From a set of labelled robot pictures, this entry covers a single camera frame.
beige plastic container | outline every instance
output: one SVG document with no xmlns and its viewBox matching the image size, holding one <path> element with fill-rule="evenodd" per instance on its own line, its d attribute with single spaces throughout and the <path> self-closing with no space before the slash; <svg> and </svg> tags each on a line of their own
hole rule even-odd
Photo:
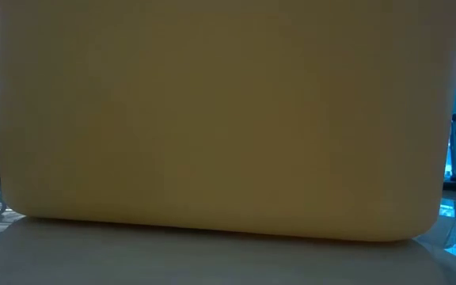
<svg viewBox="0 0 456 285">
<path fill-rule="evenodd" d="M 456 0 L 0 0 L 26 215 L 390 241 L 441 197 Z"/>
</svg>

floor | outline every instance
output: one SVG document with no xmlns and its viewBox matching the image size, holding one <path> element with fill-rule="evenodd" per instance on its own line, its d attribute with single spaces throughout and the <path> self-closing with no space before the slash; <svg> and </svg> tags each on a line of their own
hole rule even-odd
<svg viewBox="0 0 456 285">
<path fill-rule="evenodd" d="M 114 283 L 456 284 L 456 192 L 429 232 L 383 244 L 0 217 L 0 284 Z"/>
</svg>

reflective surface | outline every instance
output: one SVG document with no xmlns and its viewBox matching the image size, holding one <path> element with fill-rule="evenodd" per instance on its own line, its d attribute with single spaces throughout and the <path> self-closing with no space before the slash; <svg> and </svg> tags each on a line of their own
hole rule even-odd
<svg viewBox="0 0 456 285">
<path fill-rule="evenodd" d="M 456 284 L 456 193 L 397 243 L 0 218 L 0 284 L 114 283 Z"/>
</svg>

